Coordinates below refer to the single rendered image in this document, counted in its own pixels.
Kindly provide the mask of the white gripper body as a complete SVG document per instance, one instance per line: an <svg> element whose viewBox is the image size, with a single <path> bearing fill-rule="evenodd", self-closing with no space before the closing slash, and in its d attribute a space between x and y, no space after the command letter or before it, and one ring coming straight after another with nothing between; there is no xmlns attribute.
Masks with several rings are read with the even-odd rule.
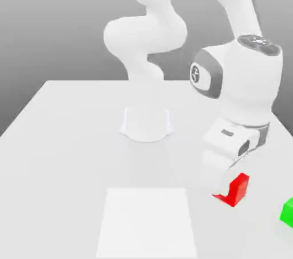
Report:
<svg viewBox="0 0 293 259"><path fill-rule="evenodd" d="M209 195L228 195L229 184L240 174L243 159L250 153L233 160L204 148L200 157L200 188Z"/></svg>

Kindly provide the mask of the small red cube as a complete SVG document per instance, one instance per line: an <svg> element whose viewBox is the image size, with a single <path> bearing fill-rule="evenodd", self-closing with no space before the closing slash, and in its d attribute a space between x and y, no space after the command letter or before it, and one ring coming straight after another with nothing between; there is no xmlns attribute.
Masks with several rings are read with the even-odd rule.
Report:
<svg viewBox="0 0 293 259"><path fill-rule="evenodd" d="M241 172L230 184L229 192L226 196L214 194L213 196L222 202L235 207L246 195L250 177Z"/></svg>

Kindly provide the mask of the small green cube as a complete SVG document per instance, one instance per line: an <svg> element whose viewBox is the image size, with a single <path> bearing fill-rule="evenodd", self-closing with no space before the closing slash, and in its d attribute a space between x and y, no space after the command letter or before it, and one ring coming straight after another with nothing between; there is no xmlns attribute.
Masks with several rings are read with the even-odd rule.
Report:
<svg viewBox="0 0 293 259"><path fill-rule="evenodd" d="M293 228L293 197L284 203L280 214L280 220Z"/></svg>

